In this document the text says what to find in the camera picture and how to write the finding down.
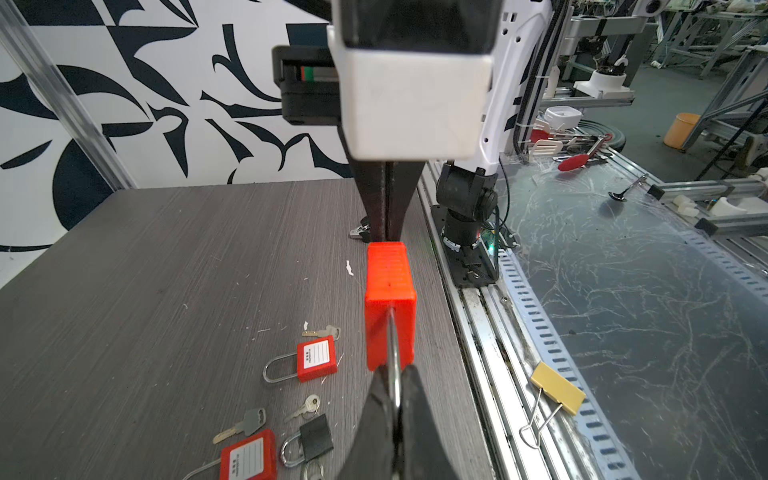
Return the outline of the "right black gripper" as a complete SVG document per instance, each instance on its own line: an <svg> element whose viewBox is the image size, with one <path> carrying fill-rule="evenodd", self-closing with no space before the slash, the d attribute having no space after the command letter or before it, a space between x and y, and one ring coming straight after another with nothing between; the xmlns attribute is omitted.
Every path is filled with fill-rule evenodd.
<svg viewBox="0 0 768 480"><path fill-rule="evenodd" d="M325 23L289 23L288 43L272 48L273 81L280 90L283 118L292 125L332 126L341 122L339 76ZM349 159L369 218L372 242L399 241L405 216L425 161Z"/></svg>

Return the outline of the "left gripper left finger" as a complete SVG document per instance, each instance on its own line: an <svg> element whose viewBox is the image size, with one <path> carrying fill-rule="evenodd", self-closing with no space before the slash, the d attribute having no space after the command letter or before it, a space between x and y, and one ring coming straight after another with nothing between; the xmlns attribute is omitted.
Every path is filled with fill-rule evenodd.
<svg viewBox="0 0 768 480"><path fill-rule="evenodd" d="M388 373L373 374L351 449L337 479L391 479L394 466L394 404Z"/></svg>

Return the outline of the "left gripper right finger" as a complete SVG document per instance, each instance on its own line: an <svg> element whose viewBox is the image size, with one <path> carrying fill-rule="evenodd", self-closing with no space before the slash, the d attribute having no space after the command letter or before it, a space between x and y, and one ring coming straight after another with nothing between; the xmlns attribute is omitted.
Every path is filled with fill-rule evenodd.
<svg viewBox="0 0 768 480"><path fill-rule="evenodd" d="M401 479L458 479L415 365L401 375L398 473Z"/></svg>

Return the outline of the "small black padlock front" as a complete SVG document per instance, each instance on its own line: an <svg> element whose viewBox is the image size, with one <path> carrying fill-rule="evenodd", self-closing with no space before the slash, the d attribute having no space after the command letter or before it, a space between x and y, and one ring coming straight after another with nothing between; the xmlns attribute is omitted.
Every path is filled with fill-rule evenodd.
<svg viewBox="0 0 768 480"><path fill-rule="evenodd" d="M300 449L300 453L290 456L289 449L293 444ZM282 442L279 459L285 468L296 468L319 459L333 449L334 442L329 422L327 416L322 414L303 424L297 432Z"/></svg>

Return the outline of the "red padlock front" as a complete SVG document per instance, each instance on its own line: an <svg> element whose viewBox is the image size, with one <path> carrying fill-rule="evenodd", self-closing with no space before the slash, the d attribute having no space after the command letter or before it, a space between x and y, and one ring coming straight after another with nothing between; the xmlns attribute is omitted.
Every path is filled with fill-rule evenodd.
<svg viewBox="0 0 768 480"><path fill-rule="evenodd" d="M300 343L294 352L270 359L262 370L262 378L268 384L277 384L294 378L305 383L336 374L338 372L338 360L335 343L333 336ZM281 377L269 375L269 369L274 363L288 359L296 360L294 373Z"/></svg>

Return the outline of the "red padlock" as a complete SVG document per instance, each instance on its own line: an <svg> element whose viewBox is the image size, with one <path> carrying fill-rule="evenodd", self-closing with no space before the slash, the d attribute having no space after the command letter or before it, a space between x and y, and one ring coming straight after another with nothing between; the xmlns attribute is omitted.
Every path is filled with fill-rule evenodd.
<svg viewBox="0 0 768 480"><path fill-rule="evenodd" d="M278 475L276 437L271 429L242 440L222 450L220 458L199 467L183 477L217 467L220 480L276 480Z"/></svg>
<svg viewBox="0 0 768 480"><path fill-rule="evenodd" d="M372 242L367 247L364 320L367 366L384 366L396 406L402 405L402 371L414 361L418 296L407 249L402 242Z"/></svg>
<svg viewBox="0 0 768 480"><path fill-rule="evenodd" d="M294 352L270 359L262 370L262 378L268 384L277 384L294 378L305 383L336 374L338 372L338 360L335 343L333 336L300 343ZM269 375L269 369L274 363L288 359L296 360L294 373L281 377Z"/></svg>

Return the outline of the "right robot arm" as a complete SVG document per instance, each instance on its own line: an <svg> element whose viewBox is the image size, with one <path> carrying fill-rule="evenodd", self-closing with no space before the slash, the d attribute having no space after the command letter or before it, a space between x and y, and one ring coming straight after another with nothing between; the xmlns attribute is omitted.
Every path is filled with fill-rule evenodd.
<svg viewBox="0 0 768 480"><path fill-rule="evenodd" d="M322 46L280 45L283 118L336 128L367 215L364 237L396 242L426 163L454 248L498 220L495 183L511 116L530 120L535 77L563 1L302 1Z"/></svg>

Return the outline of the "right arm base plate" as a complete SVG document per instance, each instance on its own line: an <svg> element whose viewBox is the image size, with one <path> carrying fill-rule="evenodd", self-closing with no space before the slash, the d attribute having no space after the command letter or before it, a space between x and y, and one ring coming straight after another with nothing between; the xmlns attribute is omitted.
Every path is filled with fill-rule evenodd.
<svg viewBox="0 0 768 480"><path fill-rule="evenodd" d="M481 288L495 283L499 279L498 257L489 254L484 241L479 238L470 246L461 246L452 242L446 226L455 225L449 221L450 211L438 204L430 207L431 217L438 232L438 245L447 262L448 275L453 285L459 289Z"/></svg>

